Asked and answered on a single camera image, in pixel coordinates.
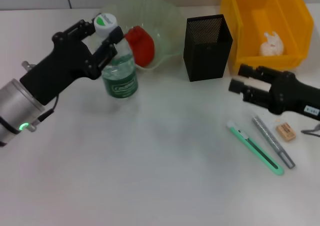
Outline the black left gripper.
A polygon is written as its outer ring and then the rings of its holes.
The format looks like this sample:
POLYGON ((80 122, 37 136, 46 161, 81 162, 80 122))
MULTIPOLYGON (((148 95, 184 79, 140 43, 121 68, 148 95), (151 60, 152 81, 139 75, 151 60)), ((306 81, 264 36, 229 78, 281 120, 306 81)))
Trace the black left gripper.
POLYGON ((28 92, 42 105, 47 105, 64 89, 79 78, 97 79, 103 69, 118 54, 115 45, 124 34, 119 26, 104 30, 93 22, 80 20, 53 38, 53 51, 20 78, 28 92), (92 46, 92 54, 83 40, 88 36, 100 41, 92 46))

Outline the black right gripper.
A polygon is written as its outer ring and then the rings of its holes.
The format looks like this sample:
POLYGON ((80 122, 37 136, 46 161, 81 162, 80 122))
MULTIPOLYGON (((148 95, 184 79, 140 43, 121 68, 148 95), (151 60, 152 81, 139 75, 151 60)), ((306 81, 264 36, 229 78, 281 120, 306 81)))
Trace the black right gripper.
POLYGON ((243 101, 268 108, 275 115, 291 111, 319 121, 320 90, 300 82, 294 73, 281 72, 264 66, 254 69, 252 66, 241 64, 238 75, 272 82, 268 93, 231 79, 228 90, 242 94, 243 101))

